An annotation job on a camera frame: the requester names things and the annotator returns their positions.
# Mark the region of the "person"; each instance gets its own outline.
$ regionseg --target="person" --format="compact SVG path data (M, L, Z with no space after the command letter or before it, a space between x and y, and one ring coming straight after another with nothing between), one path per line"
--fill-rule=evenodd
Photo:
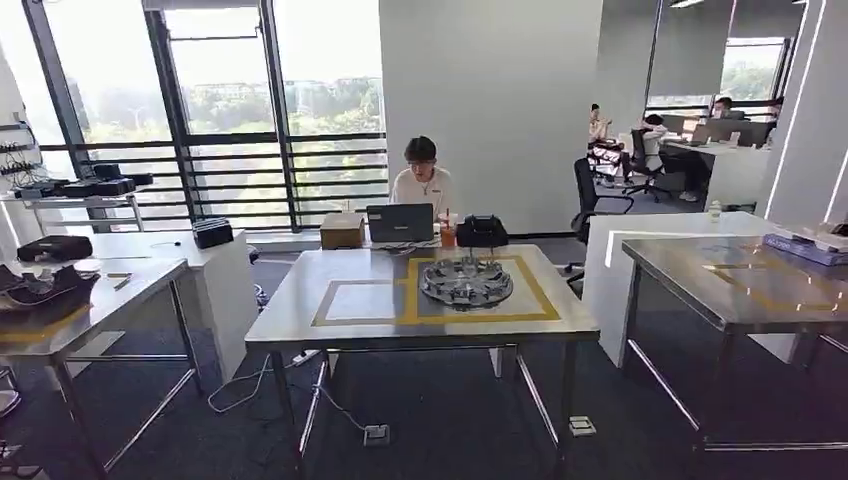
M606 140L610 124L612 120L601 118L600 105L593 103L589 110L589 143Z
M389 203L430 203L434 220L448 210L459 213L451 174L436 166L436 144L424 136L413 138L404 157L409 168L395 177Z
M777 122L780 121L780 112L783 110L783 97L778 97L774 100L774 103L769 105L769 114L771 114L772 120L768 123L768 128L766 132L766 145L771 146L774 143L774 130L777 128Z
M704 159L695 152L667 155L661 151L660 142L668 133L659 115L648 115L642 122L642 139L645 144L645 160L648 168L656 170L660 166L666 173L682 172L685 176L684 191L680 198L686 202L697 202L699 192L710 178L710 169Z
M737 112L733 110L733 99L730 97L721 97L716 100L713 105L713 118L725 118L728 120L743 120L745 112Z

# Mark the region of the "box on table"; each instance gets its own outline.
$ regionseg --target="box on table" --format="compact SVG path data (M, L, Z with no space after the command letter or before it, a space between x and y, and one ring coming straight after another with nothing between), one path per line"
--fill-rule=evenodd
M362 248L365 217L361 213L328 213L321 224L321 248Z

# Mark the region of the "white t-shirt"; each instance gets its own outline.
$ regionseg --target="white t-shirt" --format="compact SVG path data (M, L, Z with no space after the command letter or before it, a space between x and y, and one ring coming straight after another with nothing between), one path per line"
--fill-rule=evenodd
M448 209L459 213L456 211L456 196L450 172L439 167L433 167L433 178L426 183L416 180L415 174L409 168L400 172L395 177L389 203L431 203L433 215L445 213Z

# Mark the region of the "outdoor greenery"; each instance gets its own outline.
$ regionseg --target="outdoor greenery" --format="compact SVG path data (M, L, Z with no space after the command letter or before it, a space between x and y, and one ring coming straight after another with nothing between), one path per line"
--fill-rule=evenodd
M158 92L136 92L111 90L92 100L90 92L83 95L75 92L77 114L83 126L87 142L132 142L150 140L169 140L170 130L165 119L162 98ZM274 120L271 109L270 93L267 84L218 84L185 88L183 102L188 115L189 130L192 134L210 133L250 133L273 132ZM340 79L331 83L288 82L285 85L288 126L291 135L321 135L336 133L382 132L382 88L379 78ZM293 149L304 151L336 151L354 149L384 148L385 140L355 140L332 142L295 143ZM275 144L248 144L215 147L198 147L192 154L220 156L221 159L199 160L193 162L196 172L221 171L232 172L228 175L199 175L198 186L224 186L224 190L202 191L207 201L275 199L273 203L224 203L204 205L204 212L213 215L238 213L269 213L267 217L248 217L232 219L239 227L286 226L288 211L285 202L286 190L282 160L230 159L228 155L243 153L279 153ZM92 156L98 160L116 158L172 157L171 148L145 148L131 150L94 151ZM362 164L385 164L385 155L344 155L296 157L296 167L353 166ZM126 164L122 170L127 173L153 172L174 174L178 172L175 162L150 162ZM263 170L261 173L239 174L239 170ZM350 170L332 172L301 172L296 174L297 183L344 180L385 180L387 170ZM250 185L275 184L274 188L246 189ZM160 187L179 187L176 176L158 178ZM352 194L388 195L388 185L340 185L340 186L304 186L298 187L299 199L319 196L338 196ZM181 202L182 192L142 193L140 200L146 203ZM342 210L346 208L364 208L366 205L384 201L381 199L360 199L347 201L323 200L299 203L302 212L316 210ZM184 206L144 207L147 217L186 215ZM305 215L301 218L305 224L320 224L322 216ZM155 222L149 222L157 228ZM174 228L175 225L187 227L187 222L162 222L162 228Z

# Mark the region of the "computer monitor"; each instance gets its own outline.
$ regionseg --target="computer monitor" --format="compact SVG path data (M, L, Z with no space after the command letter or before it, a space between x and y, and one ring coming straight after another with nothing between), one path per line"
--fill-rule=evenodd
M681 115L663 115L663 126L669 132L683 133L683 125L686 123L686 118Z
M739 132L739 145L743 147L762 146L766 143L766 136L768 135L767 123L749 122L747 120L711 118L707 121L707 129L709 129L710 137L713 140L730 140L733 132Z

